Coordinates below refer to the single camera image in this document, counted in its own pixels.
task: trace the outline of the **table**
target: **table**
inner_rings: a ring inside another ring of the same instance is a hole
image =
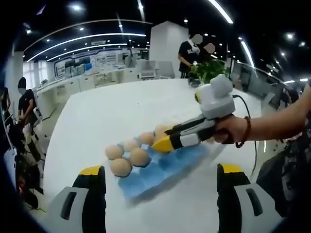
[[[82,74],[68,79],[59,79],[48,83],[35,92],[36,103],[40,109],[43,119],[51,116],[59,102],[67,101],[67,99],[76,93],[87,91],[98,87],[95,79],[97,75],[112,74],[113,81],[104,85],[111,85],[122,82],[132,82],[137,80],[137,70],[135,68],[100,70],[96,74]],[[64,87],[65,94],[61,97],[57,95],[57,88]]]
[[[238,90],[233,93],[245,99],[252,117],[261,115],[260,100]],[[245,116],[242,101],[235,103],[234,114]],[[136,201],[124,199],[104,156],[104,149],[110,144],[153,130],[158,123],[181,122],[198,114],[194,89],[183,79],[122,83],[71,96],[47,151],[46,202],[64,187],[72,186],[82,169],[104,165],[107,232],[216,232],[216,165],[234,163],[250,175],[255,154],[253,142],[246,142],[241,149],[217,143],[209,146],[211,153],[206,159]]]

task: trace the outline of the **red bracelet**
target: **red bracelet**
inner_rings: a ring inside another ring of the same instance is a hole
[[[251,128],[252,128],[251,119],[248,116],[244,117],[244,119],[246,119],[247,121],[247,128],[246,128],[242,142],[240,144],[238,142],[235,143],[235,146],[237,148],[241,148],[244,145],[244,143],[247,141],[249,137],[249,134],[251,133]]]

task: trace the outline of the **hand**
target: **hand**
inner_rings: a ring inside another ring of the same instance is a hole
[[[236,116],[228,116],[225,119],[221,119],[216,124],[216,133],[213,136],[216,142],[224,142],[228,139],[227,133],[217,133],[218,130],[226,129],[233,137],[234,142],[242,142],[245,131],[247,128],[247,121],[243,118]]]

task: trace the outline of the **blue egg carton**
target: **blue egg carton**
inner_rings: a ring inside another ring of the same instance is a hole
[[[207,155],[207,148],[202,144],[180,148],[169,153],[160,153],[149,145],[141,144],[138,138],[135,139],[140,147],[147,151],[151,162],[146,167],[133,166],[127,177],[116,177],[118,185],[127,199],[137,197],[148,189],[161,184],[183,168],[194,164],[200,157]],[[124,152],[123,158],[129,159],[130,152]]]

